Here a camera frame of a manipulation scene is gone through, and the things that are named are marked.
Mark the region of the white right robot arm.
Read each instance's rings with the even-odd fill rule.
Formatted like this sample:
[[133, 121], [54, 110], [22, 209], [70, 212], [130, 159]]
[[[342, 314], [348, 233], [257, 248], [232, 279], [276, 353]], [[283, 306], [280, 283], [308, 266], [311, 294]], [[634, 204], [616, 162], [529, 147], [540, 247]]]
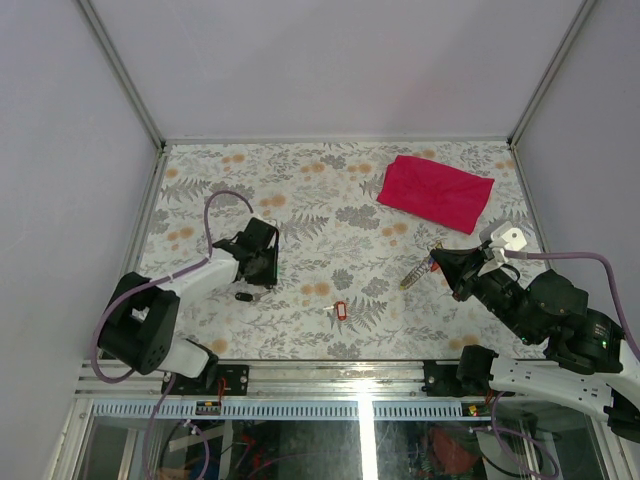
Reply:
[[552, 367], [527, 367], [487, 347], [463, 348], [455, 367], [436, 377], [441, 395], [512, 392], [568, 407], [639, 440], [639, 360], [620, 322], [589, 307], [589, 295], [548, 269], [528, 285], [509, 263], [485, 272], [487, 245], [434, 249], [434, 263], [464, 302], [474, 298], [524, 345], [541, 346]]

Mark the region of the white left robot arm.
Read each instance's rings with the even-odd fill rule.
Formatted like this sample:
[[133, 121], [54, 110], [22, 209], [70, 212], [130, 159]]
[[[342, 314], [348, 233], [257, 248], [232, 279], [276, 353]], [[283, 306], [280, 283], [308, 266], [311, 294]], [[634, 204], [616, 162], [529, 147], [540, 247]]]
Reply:
[[208, 293], [243, 281], [268, 290], [277, 284], [279, 230], [251, 218], [231, 239], [209, 245], [199, 262], [152, 280], [136, 272], [124, 275], [99, 320], [95, 347], [130, 368], [108, 377], [92, 360], [94, 373], [107, 383], [131, 374], [169, 373], [197, 394], [212, 392], [219, 381], [218, 356], [209, 348], [175, 333], [179, 313]]

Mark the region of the metal key organiser with rings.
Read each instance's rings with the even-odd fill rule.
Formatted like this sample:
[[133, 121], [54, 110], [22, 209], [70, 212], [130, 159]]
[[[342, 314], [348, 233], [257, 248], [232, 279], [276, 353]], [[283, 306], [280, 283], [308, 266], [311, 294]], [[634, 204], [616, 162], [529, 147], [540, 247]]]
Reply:
[[407, 290], [418, 280], [420, 280], [426, 273], [437, 272], [439, 269], [439, 264], [431, 254], [428, 254], [401, 280], [399, 288], [401, 290]]

